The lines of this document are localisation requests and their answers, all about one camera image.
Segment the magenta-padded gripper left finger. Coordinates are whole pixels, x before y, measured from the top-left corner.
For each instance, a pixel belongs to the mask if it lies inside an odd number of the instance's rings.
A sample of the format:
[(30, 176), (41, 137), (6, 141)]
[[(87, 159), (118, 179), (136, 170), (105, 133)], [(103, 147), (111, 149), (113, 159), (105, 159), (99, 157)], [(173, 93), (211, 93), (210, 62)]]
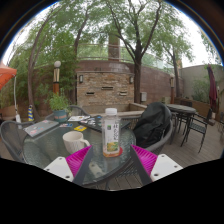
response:
[(87, 146), (68, 157), (57, 157), (44, 170), (82, 186), (92, 156), (92, 146)]

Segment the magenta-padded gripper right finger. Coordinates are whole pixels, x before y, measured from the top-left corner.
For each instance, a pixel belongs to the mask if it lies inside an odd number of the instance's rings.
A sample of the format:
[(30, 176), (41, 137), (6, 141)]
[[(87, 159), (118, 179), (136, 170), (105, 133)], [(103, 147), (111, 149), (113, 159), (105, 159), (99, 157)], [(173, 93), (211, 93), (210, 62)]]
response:
[(130, 155), (143, 185), (148, 185), (182, 169), (182, 166), (166, 154), (155, 155), (136, 145), (130, 146)]

